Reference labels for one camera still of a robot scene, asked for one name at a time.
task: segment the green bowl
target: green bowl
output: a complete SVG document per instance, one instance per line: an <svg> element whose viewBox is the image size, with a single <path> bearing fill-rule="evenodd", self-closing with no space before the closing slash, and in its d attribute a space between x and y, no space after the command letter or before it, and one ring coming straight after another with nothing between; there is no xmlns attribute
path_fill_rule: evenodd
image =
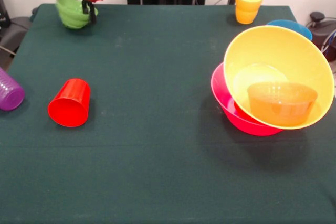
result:
<svg viewBox="0 0 336 224"><path fill-rule="evenodd" d="M80 29L90 23L89 14L84 14L80 0L56 0L58 14L64 26L71 29Z"/></svg>

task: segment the purple cup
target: purple cup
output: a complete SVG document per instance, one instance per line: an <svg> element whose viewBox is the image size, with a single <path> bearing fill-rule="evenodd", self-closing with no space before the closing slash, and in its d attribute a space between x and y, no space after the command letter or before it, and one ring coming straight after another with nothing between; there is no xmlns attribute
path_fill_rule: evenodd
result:
<svg viewBox="0 0 336 224"><path fill-rule="evenodd" d="M0 109L9 111L20 106L25 98L25 90L0 68Z"/></svg>

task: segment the plastic cup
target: plastic cup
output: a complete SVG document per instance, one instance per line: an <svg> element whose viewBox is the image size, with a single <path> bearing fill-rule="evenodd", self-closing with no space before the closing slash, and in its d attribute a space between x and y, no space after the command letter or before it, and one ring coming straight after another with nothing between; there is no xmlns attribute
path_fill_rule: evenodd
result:
<svg viewBox="0 0 336 224"><path fill-rule="evenodd" d="M9 111L20 106L25 90L2 68L0 68L0 109Z"/></svg>
<svg viewBox="0 0 336 224"><path fill-rule="evenodd" d="M81 79L70 79L48 106L51 119L65 127L83 125L89 116L90 86Z"/></svg>
<svg viewBox="0 0 336 224"><path fill-rule="evenodd" d="M236 0L236 19L241 24L251 24L257 17L263 0Z"/></svg>

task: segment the green tablecloth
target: green tablecloth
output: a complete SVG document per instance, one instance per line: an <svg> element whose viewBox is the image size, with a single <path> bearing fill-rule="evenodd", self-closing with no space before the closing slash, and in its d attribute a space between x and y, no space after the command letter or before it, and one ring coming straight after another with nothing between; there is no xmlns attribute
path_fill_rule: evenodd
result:
<svg viewBox="0 0 336 224"><path fill-rule="evenodd" d="M0 223L336 222L335 105L307 129L253 137L211 92L229 42L294 19L288 7L249 26L234 6L98 8L74 31L42 5L9 71L27 95L0 112ZM92 88L76 129L47 114L69 78Z"/></svg>

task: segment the plastic bowl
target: plastic bowl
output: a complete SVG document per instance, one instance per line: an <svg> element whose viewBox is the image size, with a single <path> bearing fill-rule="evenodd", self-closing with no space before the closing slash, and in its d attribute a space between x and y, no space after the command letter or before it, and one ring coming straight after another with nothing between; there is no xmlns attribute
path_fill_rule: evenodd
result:
<svg viewBox="0 0 336 224"><path fill-rule="evenodd" d="M292 82L255 83L247 93L254 116L282 126L304 122L318 96L314 89Z"/></svg>
<svg viewBox="0 0 336 224"><path fill-rule="evenodd" d="M84 14L80 0L56 0L56 7L62 23L71 29L80 29L90 23L89 14Z"/></svg>
<svg viewBox="0 0 336 224"><path fill-rule="evenodd" d="M252 118L281 129L300 129L318 122L334 98L334 79L321 51L306 37L279 26L257 26L240 33L224 58L228 90L239 107ZM247 89L257 82L290 81L314 89L318 97L308 118L295 126L266 122L255 116Z"/></svg>
<svg viewBox="0 0 336 224"><path fill-rule="evenodd" d="M291 29L305 36L310 41L313 39L313 34L311 33L311 31L304 25L297 23L295 21L286 20L286 19L278 19L278 20L273 20L267 23L267 25L285 27L285 28Z"/></svg>
<svg viewBox="0 0 336 224"><path fill-rule="evenodd" d="M281 129L259 123L237 106L225 83L223 63L212 74L211 88L229 121L241 131L256 136L270 136L282 131Z"/></svg>

